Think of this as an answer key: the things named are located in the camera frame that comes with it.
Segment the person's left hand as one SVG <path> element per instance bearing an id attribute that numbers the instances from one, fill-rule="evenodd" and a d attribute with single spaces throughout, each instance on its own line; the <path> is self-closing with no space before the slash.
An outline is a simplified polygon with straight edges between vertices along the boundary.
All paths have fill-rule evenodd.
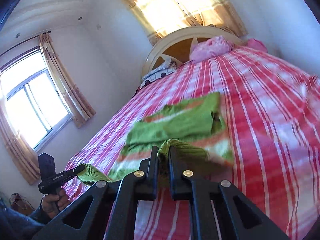
<path id="1" fill-rule="evenodd" d="M 64 189 L 58 189 L 54 194 L 42 197 L 41 207 L 49 218 L 53 219 L 70 204 L 69 196 Z"/>

